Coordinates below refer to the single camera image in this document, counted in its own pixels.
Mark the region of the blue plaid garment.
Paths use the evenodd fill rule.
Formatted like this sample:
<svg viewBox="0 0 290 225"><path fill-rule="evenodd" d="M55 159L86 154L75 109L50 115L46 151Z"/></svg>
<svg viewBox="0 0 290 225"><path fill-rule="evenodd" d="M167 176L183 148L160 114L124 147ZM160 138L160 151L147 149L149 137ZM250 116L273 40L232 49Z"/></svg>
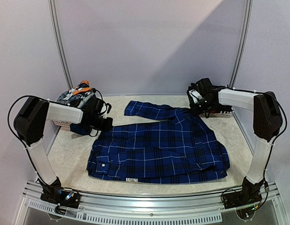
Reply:
<svg viewBox="0 0 290 225"><path fill-rule="evenodd" d="M88 159L89 176L154 184L192 184L227 176L226 148L190 109L130 101L124 114L150 122L101 132Z"/></svg>

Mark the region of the black t-shirt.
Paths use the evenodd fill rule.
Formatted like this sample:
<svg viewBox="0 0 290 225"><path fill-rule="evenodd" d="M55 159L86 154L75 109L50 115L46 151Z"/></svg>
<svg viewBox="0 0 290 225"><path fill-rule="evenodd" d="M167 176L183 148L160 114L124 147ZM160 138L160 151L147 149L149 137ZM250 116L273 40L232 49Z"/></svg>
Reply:
<svg viewBox="0 0 290 225"><path fill-rule="evenodd" d="M196 90L196 91L197 91L197 88L196 88L196 86L195 86L195 83L191 83L190 86L188 87L188 89L187 89L187 95L188 95L188 96L190 96L190 95L189 95L189 91L190 91L190 90Z"/></svg>

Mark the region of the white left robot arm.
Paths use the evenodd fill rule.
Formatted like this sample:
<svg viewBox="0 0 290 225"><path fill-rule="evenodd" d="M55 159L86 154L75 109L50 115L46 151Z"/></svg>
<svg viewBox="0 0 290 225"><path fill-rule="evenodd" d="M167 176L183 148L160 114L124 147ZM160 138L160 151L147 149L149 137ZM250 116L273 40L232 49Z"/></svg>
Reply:
<svg viewBox="0 0 290 225"><path fill-rule="evenodd" d="M93 130L111 130L113 119L104 115L112 106L96 93L98 90L95 88L75 87L62 93L56 101L26 95L26 102L13 124L8 124L10 131L23 144L40 184L49 187L46 195L54 203L61 203L65 194L58 188L61 182L44 150L45 124L47 121L67 123L70 131L78 135L91 135Z"/></svg>

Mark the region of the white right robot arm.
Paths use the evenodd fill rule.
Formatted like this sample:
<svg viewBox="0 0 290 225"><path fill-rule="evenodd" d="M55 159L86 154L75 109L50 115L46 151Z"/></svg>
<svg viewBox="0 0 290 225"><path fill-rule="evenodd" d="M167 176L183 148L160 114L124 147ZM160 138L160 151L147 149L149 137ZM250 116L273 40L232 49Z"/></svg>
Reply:
<svg viewBox="0 0 290 225"><path fill-rule="evenodd" d="M287 128L286 114L272 91L239 90L213 85L209 78L191 83L186 91L194 114L231 113L240 108L252 113L255 146L252 162L237 200L248 204L262 185L274 144Z"/></svg>

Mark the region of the camouflage orange garment pile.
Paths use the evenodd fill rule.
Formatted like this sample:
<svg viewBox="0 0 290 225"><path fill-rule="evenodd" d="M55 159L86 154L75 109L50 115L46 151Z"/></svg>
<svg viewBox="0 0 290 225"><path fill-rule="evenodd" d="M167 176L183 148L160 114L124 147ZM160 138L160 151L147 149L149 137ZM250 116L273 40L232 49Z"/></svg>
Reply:
<svg viewBox="0 0 290 225"><path fill-rule="evenodd" d="M90 87L89 81L82 80L76 87L62 93L56 102L63 105L82 108L94 94L95 89Z"/></svg>

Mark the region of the solid navy blue garment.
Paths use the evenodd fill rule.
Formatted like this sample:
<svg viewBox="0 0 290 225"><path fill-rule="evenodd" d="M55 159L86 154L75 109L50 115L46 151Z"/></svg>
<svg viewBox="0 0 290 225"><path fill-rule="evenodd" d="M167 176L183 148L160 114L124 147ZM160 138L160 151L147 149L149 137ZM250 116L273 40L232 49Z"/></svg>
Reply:
<svg viewBox="0 0 290 225"><path fill-rule="evenodd" d="M92 136L92 127L89 125L71 123L70 131L78 135Z"/></svg>

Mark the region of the right aluminium frame post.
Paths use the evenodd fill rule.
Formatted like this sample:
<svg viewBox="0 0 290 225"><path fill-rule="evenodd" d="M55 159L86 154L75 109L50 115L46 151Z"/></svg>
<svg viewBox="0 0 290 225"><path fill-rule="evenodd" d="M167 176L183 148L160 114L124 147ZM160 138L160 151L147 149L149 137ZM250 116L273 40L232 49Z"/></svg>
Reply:
<svg viewBox="0 0 290 225"><path fill-rule="evenodd" d="M247 39L247 35L248 35L248 30L249 30L249 25L250 25L252 4L253 4L253 0L247 0L245 2L244 19L243 19L243 23L242 23L242 27L241 27L240 40L239 40L238 49L237 49L237 57L236 57L236 61L235 61L234 67L233 67L232 76L231 76L231 79L229 82L230 88L234 87L235 82L237 80L238 71L239 71L240 66L241 66L241 61L242 61L242 57L243 57L243 53L244 53L244 49L245 49L245 44L246 44L246 39Z"/></svg>

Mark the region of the aluminium frame post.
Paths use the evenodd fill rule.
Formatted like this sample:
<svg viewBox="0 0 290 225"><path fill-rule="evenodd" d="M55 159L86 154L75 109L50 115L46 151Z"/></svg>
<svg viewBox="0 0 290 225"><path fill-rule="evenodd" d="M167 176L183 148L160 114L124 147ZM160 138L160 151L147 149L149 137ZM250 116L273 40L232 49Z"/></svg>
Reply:
<svg viewBox="0 0 290 225"><path fill-rule="evenodd" d="M51 21L52 21L52 25L53 25L53 34L55 37L55 42L56 42L58 54L59 54L60 61L61 61L61 67L62 67L62 70L64 73L67 87L70 89L73 87L73 82L72 82L72 78L71 78L71 75L69 72L69 67L67 64L67 59L66 59L66 55L64 52L62 38L61 38L56 2L54 0L49 0L48 3L49 3L50 14L51 14Z"/></svg>
<svg viewBox="0 0 290 225"><path fill-rule="evenodd" d="M247 0L245 2L244 19L243 19L243 23L242 23L242 27L241 27L240 40L239 40L238 49L237 49L237 57L236 57L236 61L235 61L234 67L233 67L232 76L231 76L231 79L229 82L230 88L234 87L235 82L237 80L238 71L239 71L240 66L241 66L241 61L242 61L242 57L243 57L243 53L244 53L244 49L245 49L245 44L246 44L246 39L247 39L247 35L248 35L248 30L249 30L249 25L250 25L252 4L253 4L253 0Z"/></svg>

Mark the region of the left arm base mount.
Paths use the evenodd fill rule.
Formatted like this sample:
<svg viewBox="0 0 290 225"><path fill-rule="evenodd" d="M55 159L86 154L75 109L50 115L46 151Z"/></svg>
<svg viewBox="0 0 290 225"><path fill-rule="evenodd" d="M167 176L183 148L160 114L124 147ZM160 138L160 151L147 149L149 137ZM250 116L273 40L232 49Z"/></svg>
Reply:
<svg viewBox="0 0 290 225"><path fill-rule="evenodd" d="M82 195L74 189L51 187L43 188L40 199L59 206L78 209L81 197Z"/></svg>

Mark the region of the aluminium front rail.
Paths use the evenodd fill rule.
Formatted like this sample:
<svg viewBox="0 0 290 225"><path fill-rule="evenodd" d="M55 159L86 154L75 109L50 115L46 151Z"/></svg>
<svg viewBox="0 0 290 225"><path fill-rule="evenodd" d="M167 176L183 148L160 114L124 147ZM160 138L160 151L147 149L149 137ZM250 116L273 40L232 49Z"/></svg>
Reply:
<svg viewBox="0 0 290 225"><path fill-rule="evenodd" d="M221 190L179 196L121 196L84 192L78 209L64 215L40 199L41 186L28 182L23 191L18 225L286 225L275 183L263 193L256 212L248 207L226 209Z"/></svg>

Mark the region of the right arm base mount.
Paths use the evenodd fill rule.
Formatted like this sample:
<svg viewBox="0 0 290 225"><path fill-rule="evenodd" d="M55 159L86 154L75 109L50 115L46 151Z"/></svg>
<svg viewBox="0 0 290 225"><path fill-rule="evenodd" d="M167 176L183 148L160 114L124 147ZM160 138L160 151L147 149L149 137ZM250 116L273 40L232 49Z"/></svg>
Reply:
<svg viewBox="0 0 290 225"><path fill-rule="evenodd" d="M225 209L237 208L241 206L250 205L250 211L257 211L268 199L268 192L266 192L265 198L262 198L261 193L258 191L249 197L248 200L243 199L242 191L236 191L231 188L222 192L220 198Z"/></svg>

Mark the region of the left aluminium frame post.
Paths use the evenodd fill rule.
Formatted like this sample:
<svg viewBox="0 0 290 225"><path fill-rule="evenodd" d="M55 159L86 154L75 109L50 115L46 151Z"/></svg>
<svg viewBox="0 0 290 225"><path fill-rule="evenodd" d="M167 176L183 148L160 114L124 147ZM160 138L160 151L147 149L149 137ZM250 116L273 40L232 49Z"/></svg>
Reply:
<svg viewBox="0 0 290 225"><path fill-rule="evenodd" d="M51 14L51 21L52 21L52 25L53 25L53 34L55 37L55 42L56 42L58 54L59 54L60 61L61 61L61 67L62 67L62 70L64 73L67 87L70 89L73 87L73 82L72 82L72 78L71 78L71 75L69 72L69 67L67 64L67 59L66 59L66 55L64 52L62 38L61 38L56 2L54 0L49 0L48 3L49 3L50 14Z"/></svg>

